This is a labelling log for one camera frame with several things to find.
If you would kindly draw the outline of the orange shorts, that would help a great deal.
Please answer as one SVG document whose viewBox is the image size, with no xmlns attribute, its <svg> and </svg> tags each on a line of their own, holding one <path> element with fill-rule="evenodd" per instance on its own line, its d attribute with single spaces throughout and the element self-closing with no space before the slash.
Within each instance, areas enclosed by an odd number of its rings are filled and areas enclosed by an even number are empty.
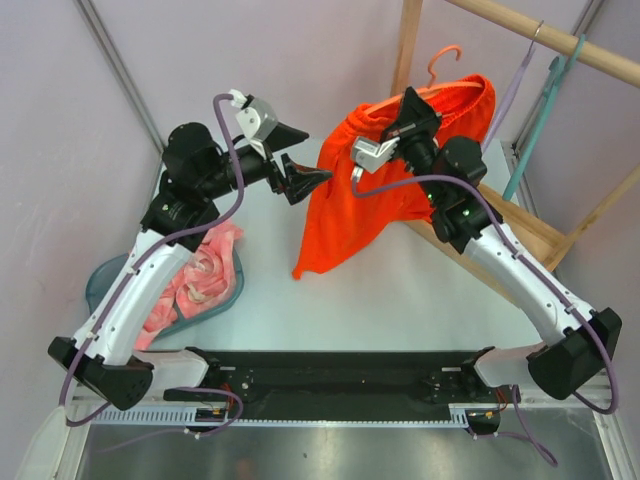
<svg viewBox="0 0 640 480">
<path fill-rule="evenodd" d="M 480 142 L 492 121 L 496 92 L 488 78 L 471 74 L 448 83 L 427 102 L 443 116 L 436 134 L 439 143 L 457 135 Z M 395 96 L 378 104 L 359 105 L 323 143 L 317 167 L 331 171 L 333 177 L 311 195 L 294 279 L 306 272 L 323 274 L 334 269 L 367 247 L 392 222 L 430 220 L 433 208 L 417 184 L 368 198 L 352 193 L 354 141 L 358 137 L 379 140 L 397 118 L 399 103 L 400 97 Z"/>
</svg>

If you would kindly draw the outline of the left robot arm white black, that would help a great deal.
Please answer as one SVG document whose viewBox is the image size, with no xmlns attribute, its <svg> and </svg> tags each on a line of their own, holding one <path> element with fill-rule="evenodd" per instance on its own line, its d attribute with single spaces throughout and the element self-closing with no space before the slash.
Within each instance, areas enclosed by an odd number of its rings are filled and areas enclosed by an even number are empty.
<svg viewBox="0 0 640 480">
<path fill-rule="evenodd" d="M 143 325 L 170 281 L 193 259 L 211 228 L 225 221 L 214 201 L 262 180 L 290 204 L 328 180 L 327 172 L 307 168 L 275 153 L 305 142 L 308 133 L 281 122 L 251 121 L 242 146 L 223 149 L 198 122 L 177 126 L 161 159 L 159 191 L 149 206 L 134 246 L 106 296 L 71 337 L 56 337 L 48 354 L 66 375 L 59 395 L 65 402 L 72 382 L 107 405 L 128 410 L 141 400 L 188 389 L 197 398 L 214 397 L 221 376 L 214 359 L 191 347 L 149 351 L 136 344 Z"/>
</svg>

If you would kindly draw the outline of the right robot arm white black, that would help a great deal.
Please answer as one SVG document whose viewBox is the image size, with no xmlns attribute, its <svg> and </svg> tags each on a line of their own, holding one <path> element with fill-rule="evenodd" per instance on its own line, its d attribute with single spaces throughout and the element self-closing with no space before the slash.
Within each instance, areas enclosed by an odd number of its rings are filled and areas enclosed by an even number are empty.
<svg viewBox="0 0 640 480">
<path fill-rule="evenodd" d="M 571 294 L 516 239 L 511 228 L 480 193 L 486 173 L 480 144 L 454 136 L 443 145 L 435 135 L 440 115 L 413 88 L 402 96 L 393 123 L 382 134 L 405 163 L 410 180 L 419 184 L 433 212 L 437 238 L 487 271 L 509 294 L 535 327 L 537 344 L 499 349 L 488 347 L 461 376 L 463 393 L 484 401 L 497 387 L 533 385 L 554 399 L 577 396 L 596 374 L 605 372 L 611 400 L 598 407 L 613 413 L 619 387 L 612 357 L 622 321 L 610 308 L 596 311 Z"/>
</svg>

